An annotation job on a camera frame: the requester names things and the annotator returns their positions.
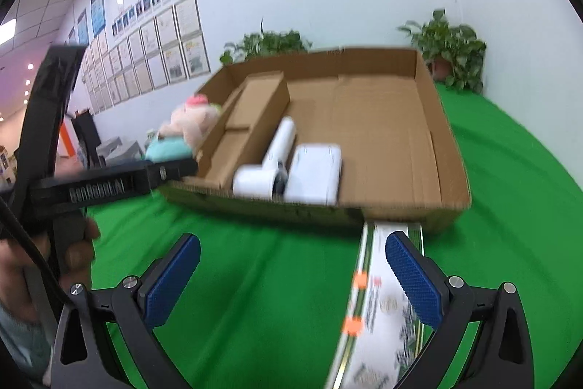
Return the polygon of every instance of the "orange tag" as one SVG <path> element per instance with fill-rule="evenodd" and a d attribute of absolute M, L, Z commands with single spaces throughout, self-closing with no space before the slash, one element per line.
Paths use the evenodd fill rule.
<path fill-rule="evenodd" d="M 358 289 L 366 289 L 367 281 L 368 274 L 366 272 L 356 272 L 355 277 L 352 279 L 352 286 Z"/>
<path fill-rule="evenodd" d="M 353 316 L 350 318 L 346 317 L 344 320 L 344 325 L 342 327 L 342 332 L 346 333 L 350 337 L 357 337 L 360 335 L 363 329 L 363 321 L 359 316 Z"/>

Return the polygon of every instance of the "terracotta pot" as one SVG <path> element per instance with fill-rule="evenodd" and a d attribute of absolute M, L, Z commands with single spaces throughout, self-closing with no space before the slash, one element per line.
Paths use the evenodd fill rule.
<path fill-rule="evenodd" d="M 433 81 L 444 82 L 451 74 L 451 63 L 438 56 L 431 62 Z"/>

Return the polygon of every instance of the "pink plush toy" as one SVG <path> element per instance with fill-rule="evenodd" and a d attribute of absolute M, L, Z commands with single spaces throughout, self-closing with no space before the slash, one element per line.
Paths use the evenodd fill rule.
<path fill-rule="evenodd" d="M 158 130 L 158 138 L 151 142 L 146 158 L 153 162 L 194 157 L 206 133 L 217 123 L 220 106 L 209 104 L 208 98 L 197 94 L 174 110 L 170 123 Z"/>

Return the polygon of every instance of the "green table surface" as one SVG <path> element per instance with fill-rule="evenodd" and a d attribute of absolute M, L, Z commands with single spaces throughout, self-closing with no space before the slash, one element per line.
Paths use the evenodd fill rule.
<path fill-rule="evenodd" d="M 523 127 L 473 94 L 438 87 L 458 140 L 472 208 L 446 232 L 426 236 L 426 254 L 474 286 L 516 284 L 535 360 L 548 388 L 583 336 L 583 193 Z M 91 210 L 102 232 L 94 287 L 139 275 L 183 232 L 202 258 L 156 336 L 199 388 L 321 388 L 346 310 L 357 240 L 317 237 L 304 228 L 205 216 L 160 195 Z M 451 387 L 475 326 L 441 384 Z M 132 383 L 145 387 L 119 330 L 113 340 Z"/>

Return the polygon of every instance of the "blue textured pad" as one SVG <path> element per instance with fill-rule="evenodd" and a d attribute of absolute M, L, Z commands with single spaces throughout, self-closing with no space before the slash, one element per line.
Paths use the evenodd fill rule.
<path fill-rule="evenodd" d="M 144 322 L 153 330 L 166 323 L 200 262 L 200 241 L 190 236 L 146 296 Z"/>
<path fill-rule="evenodd" d="M 395 234 L 387 238 L 385 255 L 419 320 L 436 330 L 443 318 L 441 297 L 429 277 Z"/>

